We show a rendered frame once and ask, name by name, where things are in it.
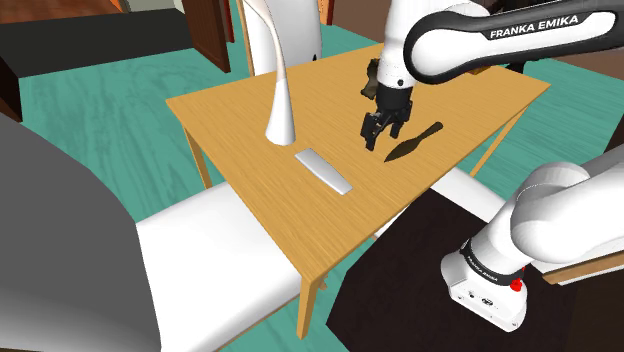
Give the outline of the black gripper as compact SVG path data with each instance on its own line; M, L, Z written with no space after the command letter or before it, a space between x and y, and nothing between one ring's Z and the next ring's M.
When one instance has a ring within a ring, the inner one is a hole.
M391 115L390 136L394 139L399 137L401 128L410 118L412 91L412 87L398 89L384 84L378 85L376 90L378 112L365 114L360 132L369 151L374 150L377 137L387 126Z

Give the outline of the dark brown knife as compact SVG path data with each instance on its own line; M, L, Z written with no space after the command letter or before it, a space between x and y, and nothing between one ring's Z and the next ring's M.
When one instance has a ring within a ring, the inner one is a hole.
M408 155L418 147L422 140L437 133L443 127L444 125L440 121L436 121L418 136L402 141L390 151L390 153L385 157L384 162L390 162Z

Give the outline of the dark brown figure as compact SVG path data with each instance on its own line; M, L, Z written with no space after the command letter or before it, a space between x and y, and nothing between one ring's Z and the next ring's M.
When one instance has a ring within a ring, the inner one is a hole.
M367 70L366 70L366 74L367 74L367 83L366 85L361 89L360 93L367 97L369 100L374 100L376 93L377 93L377 87L378 87L378 79L377 79L377 71L378 71L378 64L379 64L379 59L378 58L372 58L367 66Z

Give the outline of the white flat remote control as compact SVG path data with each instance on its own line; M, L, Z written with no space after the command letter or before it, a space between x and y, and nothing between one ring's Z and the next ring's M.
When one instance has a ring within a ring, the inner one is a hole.
M352 185L312 148L298 152L295 158L314 176L338 194L346 195L353 189Z

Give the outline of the white gooseneck desk lamp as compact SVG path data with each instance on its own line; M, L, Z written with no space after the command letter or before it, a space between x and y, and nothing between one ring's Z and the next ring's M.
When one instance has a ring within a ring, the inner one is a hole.
M274 20L265 0L243 0L267 26L275 51L276 83L266 138L275 145L287 146L295 142L296 133L286 73L286 65Z

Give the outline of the light wooden table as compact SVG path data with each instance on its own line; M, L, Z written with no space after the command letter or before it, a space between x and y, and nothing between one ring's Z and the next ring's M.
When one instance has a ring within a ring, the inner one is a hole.
M296 140L277 146L265 129L275 77L264 74L168 100L194 152L205 154L300 273L297 334L307 334L320 281L375 231L494 134L504 134L547 84L500 66L440 85L418 85L400 136L444 127L409 155L384 162L387 135L373 151L360 135L374 103L360 93L373 45L290 67ZM312 148L353 187L340 195L295 155Z

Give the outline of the dark robot stand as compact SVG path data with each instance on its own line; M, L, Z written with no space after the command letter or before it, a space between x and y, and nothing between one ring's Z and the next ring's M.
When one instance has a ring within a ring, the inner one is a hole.
M511 333L454 302L441 260L483 225L424 192L347 271L330 330L349 352L624 352L624 270L558 286L527 267Z

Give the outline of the dark brown wooden door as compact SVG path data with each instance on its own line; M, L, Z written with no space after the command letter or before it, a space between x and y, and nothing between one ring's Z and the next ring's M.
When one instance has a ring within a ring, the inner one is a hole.
M182 4L193 47L229 73L226 43L234 41L229 0L182 0Z

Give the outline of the white chair with grey back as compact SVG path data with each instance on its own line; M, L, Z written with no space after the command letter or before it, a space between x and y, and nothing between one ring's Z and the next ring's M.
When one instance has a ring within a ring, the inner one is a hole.
M0 352L216 352L300 280L229 185L138 222L0 114Z

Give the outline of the dark grey sofa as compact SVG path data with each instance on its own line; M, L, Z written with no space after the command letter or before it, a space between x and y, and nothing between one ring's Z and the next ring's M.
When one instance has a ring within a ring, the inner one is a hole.
M23 120L21 78L191 46L175 8L0 24L0 113Z

